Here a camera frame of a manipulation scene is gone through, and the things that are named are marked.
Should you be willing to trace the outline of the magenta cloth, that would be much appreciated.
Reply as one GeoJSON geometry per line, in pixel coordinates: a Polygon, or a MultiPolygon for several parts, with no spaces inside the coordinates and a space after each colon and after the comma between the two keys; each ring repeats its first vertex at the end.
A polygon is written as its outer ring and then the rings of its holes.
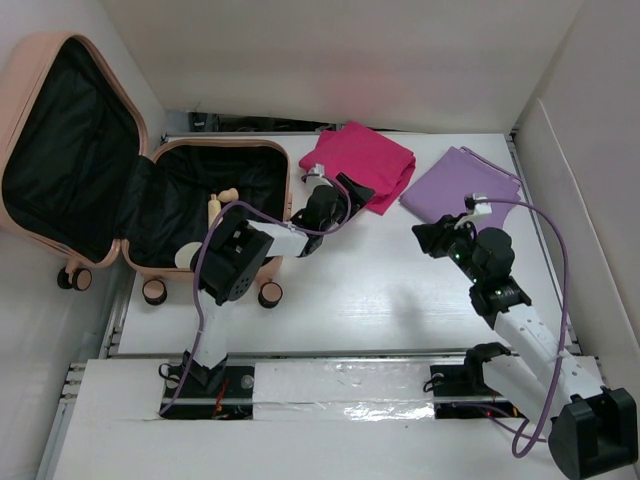
{"type": "Polygon", "coordinates": [[[336,178],[344,173],[375,194],[366,208],[383,215],[408,186],[416,168],[414,153],[384,135],[350,122],[339,131],[324,131],[315,148],[300,161],[308,172],[316,164],[336,178]]]}

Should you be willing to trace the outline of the purple cloth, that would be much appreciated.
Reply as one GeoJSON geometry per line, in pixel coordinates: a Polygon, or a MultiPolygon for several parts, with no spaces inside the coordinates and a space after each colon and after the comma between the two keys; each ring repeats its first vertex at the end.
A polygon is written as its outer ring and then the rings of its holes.
{"type": "Polygon", "coordinates": [[[521,180],[467,147],[451,147],[400,196],[400,203],[425,223],[464,213],[465,198],[519,201],[521,180]]]}

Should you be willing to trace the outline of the gold cosmetic tube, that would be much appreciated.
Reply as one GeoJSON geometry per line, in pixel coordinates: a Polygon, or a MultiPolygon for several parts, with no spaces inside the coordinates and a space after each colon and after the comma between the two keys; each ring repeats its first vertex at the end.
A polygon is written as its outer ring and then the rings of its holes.
{"type": "Polygon", "coordinates": [[[208,207],[208,225],[212,226],[215,219],[219,215],[222,209],[221,202],[218,200],[216,195],[213,195],[207,204],[208,207]]]}

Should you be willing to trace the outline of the pink hard-shell suitcase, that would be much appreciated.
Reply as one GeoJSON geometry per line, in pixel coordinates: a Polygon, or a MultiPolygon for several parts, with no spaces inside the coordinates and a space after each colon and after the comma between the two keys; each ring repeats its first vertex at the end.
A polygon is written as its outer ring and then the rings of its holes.
{"type": "Polygon", "coordinates": [[[280,220],[291,214],[290,162],[277,143],[189,137],[151,149],[144,120],[97,47],[71,32],[36,32],[1,74],[1,223],[62,256],[65,290],[124,259],[151,305],[180,247],[208,230],[212,194],[280,220]]]}

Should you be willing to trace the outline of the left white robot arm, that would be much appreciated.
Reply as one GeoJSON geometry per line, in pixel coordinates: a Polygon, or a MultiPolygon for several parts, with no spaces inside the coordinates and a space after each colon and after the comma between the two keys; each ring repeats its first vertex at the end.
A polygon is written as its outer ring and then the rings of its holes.
{"type": "Polygon", "coordinates": [[[277,220],[234,200],[216,214],[204,239],[184,246],[176,256],[193,272],[192,297],[198,327],[192,347],[183,354],[174,398],[184,384],[201,396],[212,396],[222,387],[228,357],[226,328],[215,309],[240,299],[258,280],[269,259],[304,258],[313,254],[331,235],[361,211],[375,191],[346,174],[335,179],[321,165],[302,176],[309,196],[304,208],[289,220],[277,220]]]}

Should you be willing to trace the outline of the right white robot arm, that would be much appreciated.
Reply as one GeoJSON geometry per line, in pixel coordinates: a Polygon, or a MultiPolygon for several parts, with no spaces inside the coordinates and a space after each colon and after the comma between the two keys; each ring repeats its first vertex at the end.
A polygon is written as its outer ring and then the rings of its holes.
{"type": "Polygon", "coordinates": [[[534,309],[511,275],[511,237],[476,232],[464,215],[412,228],[423,253],[448,258],[470,280],[476,313],[499,336],[466,353],[462,381],[474,393],[505,397],[543,438],[569,479],[587,479],[639,459],[637,406],[584,369],[534,309]]]}

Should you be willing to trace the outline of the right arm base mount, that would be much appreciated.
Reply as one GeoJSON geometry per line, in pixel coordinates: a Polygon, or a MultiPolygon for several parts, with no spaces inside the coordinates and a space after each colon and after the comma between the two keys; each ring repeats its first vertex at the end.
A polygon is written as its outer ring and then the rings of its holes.
{"type": "Polygon", "coordinates": [[[433,395],[435,418],[522,418],[512,403],[501,400],[499,394],[484,383],[482,373],[482,367],[494,358],[511,356],[507,347],[491,342],[467,350],[461,364],[432,365],[431,377],[423,384],[423,392],[433,395]]]}

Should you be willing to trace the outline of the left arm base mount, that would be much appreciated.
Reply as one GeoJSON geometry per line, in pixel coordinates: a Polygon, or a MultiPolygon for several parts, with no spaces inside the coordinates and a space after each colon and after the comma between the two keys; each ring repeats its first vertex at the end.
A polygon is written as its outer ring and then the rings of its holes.
{"type": "Polygon", "coordinates": [[[180,384],[189,353],[179,364],[162,363],[158,374],[164,381],[159,416],[167,420],[250,420],[253,418],[255,366],[223,359],[213,368],[193,361],[180,384]]]}

